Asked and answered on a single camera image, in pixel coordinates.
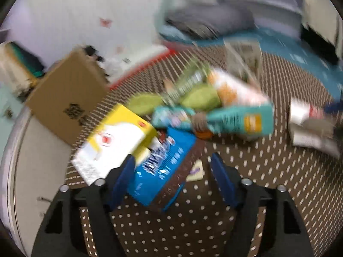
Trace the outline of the red white paper packet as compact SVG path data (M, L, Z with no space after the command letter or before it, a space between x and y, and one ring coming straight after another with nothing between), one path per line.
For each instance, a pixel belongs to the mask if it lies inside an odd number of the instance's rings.
M337 121L321 108L291 98L288 131L293 146L316 149L336 159L342 156L342 135Z

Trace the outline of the blue snack bag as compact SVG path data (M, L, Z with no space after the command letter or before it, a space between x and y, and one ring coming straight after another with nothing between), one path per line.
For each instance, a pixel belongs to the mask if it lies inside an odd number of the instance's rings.
M128 194L153 211L166 211L179 195L198 155L195 135L168 128L161 145L135 169Z

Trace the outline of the yellow white paper box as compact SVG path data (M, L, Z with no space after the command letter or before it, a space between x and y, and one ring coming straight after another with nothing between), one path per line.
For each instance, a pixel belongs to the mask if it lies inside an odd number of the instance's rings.
M148 147L156 129L124 105L118 104L92 131L76 151L72 164L87 185L105 178L118 168L127 155L137 155L140 147Z

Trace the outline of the teal snack pouch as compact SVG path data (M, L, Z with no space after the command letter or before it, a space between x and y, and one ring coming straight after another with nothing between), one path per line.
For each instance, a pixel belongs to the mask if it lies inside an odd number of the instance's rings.
M274 131L274 109L270 103L259 106L221 107L208 113L184 107L157 107L151 124L155 128L173 127L212 135L238 134L248 138L270 135Z

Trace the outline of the orange white snack packet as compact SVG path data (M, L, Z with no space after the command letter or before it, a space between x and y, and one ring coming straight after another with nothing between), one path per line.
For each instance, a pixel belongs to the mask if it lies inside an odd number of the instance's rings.
M211 69L207 77L214 87L223 106L243 105L260 106L270 103L261 91L222 69Z

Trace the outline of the green fabric leaf toy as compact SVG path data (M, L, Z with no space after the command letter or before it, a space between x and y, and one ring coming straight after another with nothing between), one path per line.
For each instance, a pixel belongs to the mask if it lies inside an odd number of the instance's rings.
M184 107L194 111L208 112L221 106L217 91L209 84L198 84L185 94L137 93L125 106L138 115L149 115L159 106Z

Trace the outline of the green white carton box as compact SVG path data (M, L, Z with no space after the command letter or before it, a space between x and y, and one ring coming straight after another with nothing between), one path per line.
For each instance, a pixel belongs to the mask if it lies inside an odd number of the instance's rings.
M259 82L263 73L262 50L257 39L226 39L227 71L245 82Z

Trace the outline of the green printed wrapper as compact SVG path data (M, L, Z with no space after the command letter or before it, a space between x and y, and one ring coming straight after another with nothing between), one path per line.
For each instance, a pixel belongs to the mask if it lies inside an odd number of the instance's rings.
M163 94L162 99L164 103L169 106L175 106L196 85L204 83L210 71L211 66L208 62L202 62L196 57L191 59L171 90Z

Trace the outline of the polka dot tablecloth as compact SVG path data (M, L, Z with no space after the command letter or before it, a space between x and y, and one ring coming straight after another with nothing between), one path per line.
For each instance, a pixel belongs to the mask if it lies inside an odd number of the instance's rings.
M149 211L127 196L111 221L128 256L219 256L236 213L221 197L209 167L212 154L256 184L288 191L304 220L314 254L322 256L342 228L342 161L295 147L288 133L290 99L321 106L332 97L313 75L263 53L263 91L275 106L274 132L253 142L218 136L200 142L201 180L186 183L166 212Z

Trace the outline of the large cardboard box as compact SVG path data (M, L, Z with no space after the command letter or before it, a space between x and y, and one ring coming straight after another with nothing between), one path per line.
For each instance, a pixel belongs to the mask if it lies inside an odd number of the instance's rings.
M103 69L84 49L76 48L44 75L26 106L43 126L72 145L108 91Z

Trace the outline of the white plastic bag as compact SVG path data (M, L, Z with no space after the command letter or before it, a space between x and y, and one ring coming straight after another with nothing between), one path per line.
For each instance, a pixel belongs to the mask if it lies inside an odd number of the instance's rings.
M132 61L129 58L119 59L117 57L110 57L105 59L104 70L110 77L115 75L122 75L130 69Z

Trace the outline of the red storage bench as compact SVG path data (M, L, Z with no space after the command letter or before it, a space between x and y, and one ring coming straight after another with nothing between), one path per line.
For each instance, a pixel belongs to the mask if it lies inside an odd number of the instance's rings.
M130 54L124 58L129 58L132 61L131 67L122 75L109 77L109 88L114 89L119 86L125 79L130 78L135 73L145 69L149 65L160 61L167 56L173 55L179 51L187 49L187 46L182 43L162 41Z

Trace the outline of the grey folded duvet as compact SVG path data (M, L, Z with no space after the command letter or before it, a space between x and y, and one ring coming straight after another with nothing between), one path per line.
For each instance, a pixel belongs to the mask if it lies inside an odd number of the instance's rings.
M166 15L165 22L192 39L218 39L255 27L249 9L229 3L196 4L176 9Z

